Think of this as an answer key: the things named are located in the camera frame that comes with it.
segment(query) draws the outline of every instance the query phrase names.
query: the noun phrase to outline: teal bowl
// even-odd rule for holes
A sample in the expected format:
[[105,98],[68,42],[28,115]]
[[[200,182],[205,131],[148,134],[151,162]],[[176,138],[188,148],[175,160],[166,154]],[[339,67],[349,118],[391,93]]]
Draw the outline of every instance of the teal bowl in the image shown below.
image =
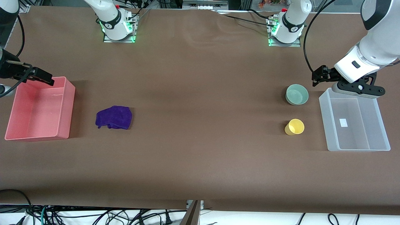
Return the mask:
[[286,90],[286,100],[292,105],[301,105],[308,100],[308,91],[300,84],[292,84]]

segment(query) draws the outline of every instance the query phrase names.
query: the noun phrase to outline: white floor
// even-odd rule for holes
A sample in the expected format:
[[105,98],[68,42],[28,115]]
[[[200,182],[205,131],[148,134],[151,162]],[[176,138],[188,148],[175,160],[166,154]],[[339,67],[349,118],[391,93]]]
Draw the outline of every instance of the white floor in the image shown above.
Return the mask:
[[[104,211],[77,211],[77,212],[61,212],[59,215],[63,216],[81,216],[101,214]],[[139,211],[127,211],[130,218],[134,217]],[[150,213],[165,212],[164,210],[152,210]],[[184,212],[170,213],[170,218],[175,221],[173,225],[179,223],[184,216]],[[1,213],[0,225],[16,224],[25,214],[24,213]],[[227,211],[209,211],[203,210],[200,216],[200,225],[296,225],[301,216],[301,213],[259,213],[259,212],[227,212]],[[356,215],[351,214],[336,214],[340,225],[354,225]],[[66,225],[92,225],[96,217],[84,218],[64,218]],[[106,223],[106,217],[103,217],[98,225]],[[165,216],[162,215],[162,221],[165,222]],[[145,225],[159,225],[160,217],[156,216],[144,221]],[[32,225],[32,217],[25,218],[23,225]],[[112,220],[110,225],[121,225],[122,223],[117,220]],[[399,225],[400,216],[389,215],[361,215],[358,225]],[[327,214],[323,213],[307,213],[301,222],[301,225],[330,225],[328,222]]]

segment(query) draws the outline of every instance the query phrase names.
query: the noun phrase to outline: plastic container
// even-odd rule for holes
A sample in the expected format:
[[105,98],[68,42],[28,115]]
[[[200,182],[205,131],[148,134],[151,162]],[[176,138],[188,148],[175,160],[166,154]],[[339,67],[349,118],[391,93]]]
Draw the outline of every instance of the plastic container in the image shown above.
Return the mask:
[[335,93],[319,98],[329,151],[389,151],[376,99]]
[[15,93],[6,140],[48,141],[70,134],[75,87],[65,77],[53,77],[54,86],[28,80]]
[[304,123],[299,119],[292,119],[285,127],[287,135],[299,135],[304,131]]
[[286,90],[286,101],[292,105],[301,105],[308,100],[308,91],[300,84],[292,84]]

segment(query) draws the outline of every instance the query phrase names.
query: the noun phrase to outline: green cable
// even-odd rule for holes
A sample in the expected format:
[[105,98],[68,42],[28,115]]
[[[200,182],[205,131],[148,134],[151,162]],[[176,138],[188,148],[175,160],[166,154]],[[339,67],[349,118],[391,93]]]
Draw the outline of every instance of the green cable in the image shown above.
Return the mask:
[[44,225],[44,221],[43,221],[43,217],[44,217],[44,212],[46,210],[47,206],[44,206],[42,209],[42,213],[40,214],[40,222],[42,223],[42,225]]

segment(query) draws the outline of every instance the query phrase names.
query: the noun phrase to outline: pink plastic bin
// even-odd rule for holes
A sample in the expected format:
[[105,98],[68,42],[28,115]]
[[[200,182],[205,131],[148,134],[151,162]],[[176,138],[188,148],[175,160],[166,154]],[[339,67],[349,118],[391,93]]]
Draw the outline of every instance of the pink plastic bin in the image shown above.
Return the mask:
[[6,140],[28,142],[69,137],[75,87],[63,76],[53,79],[54,86],[28,80],[17,87]]

